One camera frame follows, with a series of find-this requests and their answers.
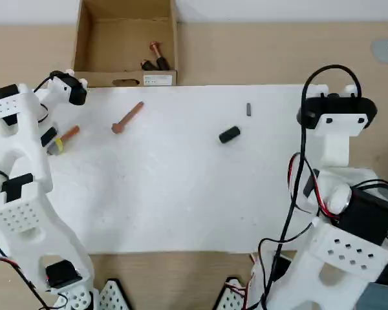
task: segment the open cardboard box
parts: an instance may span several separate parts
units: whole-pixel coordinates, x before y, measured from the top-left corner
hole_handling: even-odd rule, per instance
[[[143,71],[160,43],[170,71]],[[90,87],[177,84],[174,0],[81,0],[73,69]]]

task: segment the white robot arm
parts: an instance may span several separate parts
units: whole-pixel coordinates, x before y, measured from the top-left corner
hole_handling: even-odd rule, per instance
[[[312,220],[300,237],[306,238],[304,246],[266,295],[274,256],[261,254],[266,270],[256,260],[243,309],[352,310],[388,264],[388,194],[380,192],[388,183],[372,170],[347,166],[349,137],[370,125],[375,104],[358,96],[353,86],[341,95],[318,94],[304,104],[298,121],[323,137],[323,152],[321,168],[309,177],[303,194],[315,208],[323,203],[330,216],[320,214]]]
[[[47,103],[83,105],[86,80],[71,70],[49,76]],[[69,298],[76,310],[99,306],[93,287],[91,259],[73,231],[59,218],[47,198],[52,176],[46,150],[40,141],[41,102],[26,85],[0,88],[0,231],[12,260],[40,291]],[[28,159],[30,173],[7,178],[18,158]],[[58,255],[63,261],[45,265],[43,258]]]

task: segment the white surface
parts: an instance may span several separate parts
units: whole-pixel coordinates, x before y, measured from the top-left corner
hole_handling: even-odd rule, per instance
[[[183,22],[388,21],[388,0],[176,0]],[[79,0],[0,0],[0,24],[75,23]]]
[[[50,158],[49,199],[90,253],[255,251],[260,238],[280,235],[290,205],[301,89],[100,88],[82,107],[49,107],[61,132],[81,128],[66,153]],[[112,123],[139,101],[144,108],[113,134]],[[221,144],[218,135],[233,125],[242,134]],[[308,139],[309,160],[318,146]],[[296,211],[290,236],[310,219]]]

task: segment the perforated plate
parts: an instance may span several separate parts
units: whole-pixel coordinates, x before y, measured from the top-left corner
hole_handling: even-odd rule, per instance
[[[131,310],[121,288],[114,280],[106,282],[99,297],[100,310]]]
[[[241,286],[237,279],[231,279],[229,283],[236,287]],[[231,289],[226,287],[215,310],[241,310],[243,307],[243,302],[243,296],[233,292]]]
[[[388,264],[388,240],[379,247],[323,221],[314,225],[310,251],[328,264],[370,282],[376,281]]]
[[[62,307],[60,310],[82,310],[88,308],[91,302],[91,296],[90,294],[85,294],[84,289],[84,287],[79,286],[69,292],[62,292],[61,294],[68,298],[68,303],[66,304],[65,298],[59,297],[53,307]],[[94,289],[93,295],[97,294],[98,290]],[[99,298],[94,298],[94,302],[99,302]],[[97,310],[98,307],[94,304],[93,309]]]

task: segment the white label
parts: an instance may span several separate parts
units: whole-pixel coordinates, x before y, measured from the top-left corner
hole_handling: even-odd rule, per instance
[[[144,86],[171,86],[173,76],[144,75]]]

